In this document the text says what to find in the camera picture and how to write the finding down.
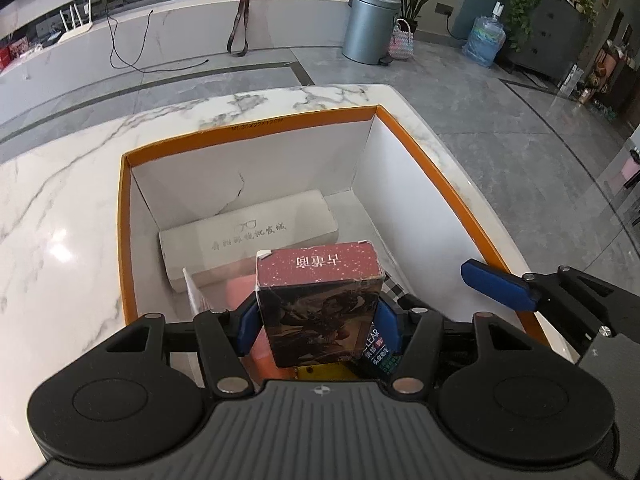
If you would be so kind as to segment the yellow tape measure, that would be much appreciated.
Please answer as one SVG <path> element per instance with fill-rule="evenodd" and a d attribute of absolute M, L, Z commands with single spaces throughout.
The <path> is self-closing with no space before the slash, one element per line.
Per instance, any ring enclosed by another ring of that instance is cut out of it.
<path fill-rule="evenodd" d="M 295 377 L 302 382 L 349 382 L 356 379 L 348 367 L 340 363 L 298 366 Z"/>

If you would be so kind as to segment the long white glasses box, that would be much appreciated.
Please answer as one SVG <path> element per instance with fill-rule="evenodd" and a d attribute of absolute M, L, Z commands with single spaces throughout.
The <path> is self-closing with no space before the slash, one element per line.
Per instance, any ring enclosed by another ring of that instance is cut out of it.
<path fill-rule="evenodd" d="M 318 190 L 298 193 L 160 232 L 169 284 L 185 292 L 182 269 L 198 286 L 255 270 L 261 250 L 333 244 L 338 225 Z"/>

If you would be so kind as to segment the brown patterned card box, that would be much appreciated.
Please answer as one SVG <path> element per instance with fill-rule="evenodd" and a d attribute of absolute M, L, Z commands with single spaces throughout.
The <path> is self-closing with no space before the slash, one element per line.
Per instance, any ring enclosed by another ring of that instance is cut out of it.
<path fill-rule="evenodd" d="M 368 240 L 258 252 L 256 299 L 277 367 L 361 356 L 384 278 Z"/>

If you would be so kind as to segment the grey pedal trash bin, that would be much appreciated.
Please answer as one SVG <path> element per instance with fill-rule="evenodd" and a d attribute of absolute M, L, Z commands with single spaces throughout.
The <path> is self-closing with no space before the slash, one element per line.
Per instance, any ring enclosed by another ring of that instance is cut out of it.
<path fill-rule="evenodd" d="M 388 65 L 399 0 L 348 0 L 350 7 L 342 55 L 352 62 Z"/>

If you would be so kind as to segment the dark shampoo bottle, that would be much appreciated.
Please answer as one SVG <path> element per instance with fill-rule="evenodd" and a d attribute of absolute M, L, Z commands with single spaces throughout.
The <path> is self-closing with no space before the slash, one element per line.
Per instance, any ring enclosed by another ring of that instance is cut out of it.
<path fill-rule="evenodd" d="M 389 378 L 400 360 L 401 355 L 390 350 L 375 326 L 371 325 L 362 355 L 357 360 L 358 366 L 370 376 Z"/>

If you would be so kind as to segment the marble tv console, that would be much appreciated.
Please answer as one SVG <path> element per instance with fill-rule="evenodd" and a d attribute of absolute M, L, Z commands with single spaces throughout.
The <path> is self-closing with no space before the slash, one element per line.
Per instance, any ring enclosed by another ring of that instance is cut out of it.
<path fill-rule="evenodd" d="M 224 54 L 237 8 L 235 0 L 142 6 L 16 61 L 1 73 L 1 121 L 126 73 L 131 65 L 146 70 Z M 347 0 L 250 0 L 248 45 L 252 50 L 339 47 L 349 12 Z"/>

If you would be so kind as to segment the woven pastel basket bag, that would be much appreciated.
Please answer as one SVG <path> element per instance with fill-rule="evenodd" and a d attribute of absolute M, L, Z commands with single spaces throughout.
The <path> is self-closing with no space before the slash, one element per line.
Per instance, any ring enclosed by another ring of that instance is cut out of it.
<path fill-rule="evenodd" d="M 395 21 L 392 36 L 390 37 L 388 54 L 393 60 L 407 61 L 413 57 L 413 53 L 413 32 L 410 29 L 409 23 L 404 18 L 398 18 Z"/>

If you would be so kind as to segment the dark grey cabinet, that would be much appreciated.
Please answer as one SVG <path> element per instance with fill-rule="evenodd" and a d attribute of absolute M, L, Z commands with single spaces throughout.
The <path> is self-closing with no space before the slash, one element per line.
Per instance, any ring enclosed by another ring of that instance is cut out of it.
<path fill-rule="evenodd" d="M 529 19 L 528 38 L 506 59 L 554 82 L 564 80 L 591 32 L 590 19 L 567 0 L 540 0 Z"/>

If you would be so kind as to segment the white wifi router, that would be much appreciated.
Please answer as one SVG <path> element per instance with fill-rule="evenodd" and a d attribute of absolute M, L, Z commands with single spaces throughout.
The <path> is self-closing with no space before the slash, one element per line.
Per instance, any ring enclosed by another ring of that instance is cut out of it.
<path fill-rule="evenodd" d="M 64 42 L 85 34 L 93 26 L 92 1 L 88 0 L 84 4 L 84 13 L 80 13 L 78 4 L 73 3 L 68 6 L 67 13 L 58 11 L 61 18 L 63 30 L 56 38 L 57 42 Z"/>

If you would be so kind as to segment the red snack boxes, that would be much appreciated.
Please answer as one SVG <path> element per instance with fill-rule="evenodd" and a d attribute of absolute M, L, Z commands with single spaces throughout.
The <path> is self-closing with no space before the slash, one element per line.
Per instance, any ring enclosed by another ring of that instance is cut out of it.
<path fill-rule="evenodd" d="M 26 37 L 5 44 L 0 48 L 0 70 L 7 68 L 16 58 L 29 50 Z"/>

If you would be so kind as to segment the blue water jug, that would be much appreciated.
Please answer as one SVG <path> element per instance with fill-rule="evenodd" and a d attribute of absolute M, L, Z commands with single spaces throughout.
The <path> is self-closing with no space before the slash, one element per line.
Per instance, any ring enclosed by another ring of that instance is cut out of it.
<path fill-rule="evenodd" d="M 497 1 L 489 16 L 475 19 L 462 53 L 480 66 L 490 67 L 506 41 L 506 32 L 500 22 L 504 5 Z"/>

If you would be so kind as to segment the orange storage box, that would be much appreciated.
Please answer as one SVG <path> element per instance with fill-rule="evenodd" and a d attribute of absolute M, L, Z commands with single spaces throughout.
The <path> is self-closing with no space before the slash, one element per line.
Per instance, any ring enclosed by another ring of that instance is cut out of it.
<path fill-rule="evenodd" d="M 145 141 L 122 156 L 117 244 L 127 322 L 189 317 L 186 286 L 229 307 L 261 252 L 303 248 L 302 269 L 336 266 L 335 246 L 373 247 L 406 292 L 456 321 L 501 316 L 537 340 L 533 313 L 470 289 L 477 259 L 523 273 L 506 229 L 423 122 L 385 107 L 320 110 Z"/>

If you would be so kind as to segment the pink rounded box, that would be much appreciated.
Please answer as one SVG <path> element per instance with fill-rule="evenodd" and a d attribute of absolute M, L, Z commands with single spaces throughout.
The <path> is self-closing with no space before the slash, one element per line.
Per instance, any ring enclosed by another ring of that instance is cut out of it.
<path fill-rule="evenodd" d="M 232 329 L 232 339 L 250 378 L 261 386 L 266 380 L 287 378 L 288 374 L 274 362 L 255 296 L 255 284 L 254 274 L 243 275 L 206 286 L 203 295 L 212 307 L 210 310 L 228 312 L 222 322 Z"/>

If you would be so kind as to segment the plaid glasses case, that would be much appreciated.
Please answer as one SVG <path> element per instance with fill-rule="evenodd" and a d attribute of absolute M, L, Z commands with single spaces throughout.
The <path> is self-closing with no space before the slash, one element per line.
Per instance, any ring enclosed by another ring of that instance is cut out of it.
<path fill-rule="evenodd" d="M 384 281 L 381 289 L 381 296 L 386 304 L 396 304 L 402 310 L 409 310 L 410 306 L 405 300 L 408 292 L 398 283 L 392 274 L 384 273 Z"/>

